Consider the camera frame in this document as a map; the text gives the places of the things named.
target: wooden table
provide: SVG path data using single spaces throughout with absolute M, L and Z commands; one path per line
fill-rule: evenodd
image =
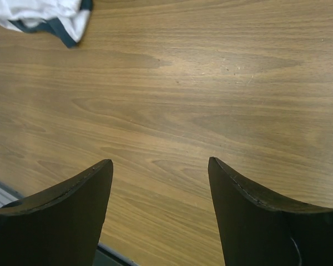
M 30 195 L 111 158 L 103 243 L 222 265 L 209 156 L 333 207 L 333 1 L 96 0 L 72 50 L 0 28 L 1 181 Z

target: folded cloth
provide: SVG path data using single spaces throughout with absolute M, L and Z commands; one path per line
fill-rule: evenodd
M 0 25 L 19 32 L 43 30 L 68 47 L 81 40 L 92 0 L 0 0 Z

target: towel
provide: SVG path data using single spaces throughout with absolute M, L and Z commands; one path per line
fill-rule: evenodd
M 49 32 L 68 47 L 86 29 L 92 0 L 0 0 L 0 25 L 19 32 Z

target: wooden surface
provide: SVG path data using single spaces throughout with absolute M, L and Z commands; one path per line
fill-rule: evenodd
M 96 0 L 73 50 L 0 28 L 1 181 L 30 195 L 111 158 L 105 244 L 222 265 L 209 156 L 333 207 L 333 1 Z

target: white cloth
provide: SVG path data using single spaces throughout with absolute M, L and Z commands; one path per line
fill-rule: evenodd
M 90 2 L 92 6 L 92 0 L 0 0 L 0 25 L 12 30 L 29 31 L 40 24 L 49 24 L 50 21 L 56 22 L 59 19 L 64 29 L 58 31 L 64 30 L 78 43 L 91 12 L 91 8 L 81 9 L 82 1 Z M 16 21 L 20 21 L 25 30 L 13 23 Z

